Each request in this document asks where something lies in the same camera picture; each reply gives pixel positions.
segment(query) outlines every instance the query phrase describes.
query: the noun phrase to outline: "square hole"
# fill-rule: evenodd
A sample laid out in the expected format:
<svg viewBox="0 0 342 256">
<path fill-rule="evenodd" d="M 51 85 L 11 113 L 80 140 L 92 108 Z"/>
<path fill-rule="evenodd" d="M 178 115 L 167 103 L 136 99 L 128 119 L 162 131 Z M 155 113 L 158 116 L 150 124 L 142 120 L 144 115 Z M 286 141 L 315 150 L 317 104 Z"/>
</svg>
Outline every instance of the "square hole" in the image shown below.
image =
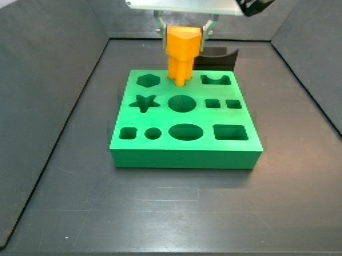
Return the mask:
<svg viewBox="0 0 342 256">
<path fill-rule="evenodd" d="M 136 131 L 135 127 L 124 127 L 120 130 L 120 139 L 122 140 L 134 140 L 136 138 Z"/>
<path fill-rule="evenodd" d="M 206 100 L 206 107 L 207 108 L 220 108 L 219 100 L 216 100 L 216 99 L 207 99 Z"/>
<path fill-rule="evenodd" d="M 239 100 L 226 100 L 227 108 L 240 109 L 240 101 Z"/>
</svg>

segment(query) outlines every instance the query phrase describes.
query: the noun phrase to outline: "small circular hole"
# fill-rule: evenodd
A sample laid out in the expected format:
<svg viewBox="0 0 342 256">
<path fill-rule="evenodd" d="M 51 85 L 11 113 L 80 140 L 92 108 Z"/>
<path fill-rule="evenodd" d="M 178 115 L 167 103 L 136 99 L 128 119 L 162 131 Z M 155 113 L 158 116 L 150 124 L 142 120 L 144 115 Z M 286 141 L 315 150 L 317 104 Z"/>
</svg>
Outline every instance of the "small circular hole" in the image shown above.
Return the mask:
<svg viewBox="0 0 342 256">
<path fill-rule="evenodd" d="M 162 136 L 162 131 L 158 128 L 147 129 L 144 136 L 150 140 L 156 140 Z"/>
</svg>

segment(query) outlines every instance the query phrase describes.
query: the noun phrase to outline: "oval hole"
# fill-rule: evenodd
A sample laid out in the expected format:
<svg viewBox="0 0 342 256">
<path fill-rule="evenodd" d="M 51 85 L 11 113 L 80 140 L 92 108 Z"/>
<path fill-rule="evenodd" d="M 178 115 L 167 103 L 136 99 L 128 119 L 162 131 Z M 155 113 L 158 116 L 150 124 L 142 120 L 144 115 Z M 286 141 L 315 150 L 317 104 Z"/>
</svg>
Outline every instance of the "oval hole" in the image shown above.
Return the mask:
<svg viewBox="0 0 342 256">
<path fill-rule="evenodd" d="M 198 140 L 203 136 L 203 130 L 194 124 L 178 124 L 168 130 L 170 135 L 184 141 Z"/>
</svg>

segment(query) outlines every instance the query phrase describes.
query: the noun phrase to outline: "hexagon-shaped hole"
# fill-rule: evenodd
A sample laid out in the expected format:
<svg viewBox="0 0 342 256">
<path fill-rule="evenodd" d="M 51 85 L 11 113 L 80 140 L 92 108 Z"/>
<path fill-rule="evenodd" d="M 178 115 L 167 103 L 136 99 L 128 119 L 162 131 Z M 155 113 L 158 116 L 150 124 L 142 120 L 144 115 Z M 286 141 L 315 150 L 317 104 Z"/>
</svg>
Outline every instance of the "hexagon-shaped hole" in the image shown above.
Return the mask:
<svg viewBox="0 0 342 256">
<path fill-rule="evenodd" d="M 152 74 L 147 74 L 138 77 L 136 83 L 143 87 L 150 88 L 160 84 L 160 77 Z"/>
</svg>

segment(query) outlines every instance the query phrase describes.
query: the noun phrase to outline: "circular hole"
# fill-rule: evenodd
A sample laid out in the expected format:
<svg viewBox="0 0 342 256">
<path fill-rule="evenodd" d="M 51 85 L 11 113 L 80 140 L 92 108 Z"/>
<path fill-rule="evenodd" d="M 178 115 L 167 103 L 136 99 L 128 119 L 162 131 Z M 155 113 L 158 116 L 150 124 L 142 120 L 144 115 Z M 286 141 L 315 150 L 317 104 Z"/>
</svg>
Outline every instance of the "circular hole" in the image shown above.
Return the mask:
<svg viewBox="0 0 342 256">
<path fill-rule="evenodd" d="M 168 100 L 168 107 L 176 112 L 186 113 L 194 110 L 196 102 L 186 95 L 176 95 Z"/>
<path fill-rule="evenodd" d="M 144 136 L 150 140 L 156 140 L 162 136 L 162 131 L 158 128 L 150 128 L 146 131 Z"/>
</svg>

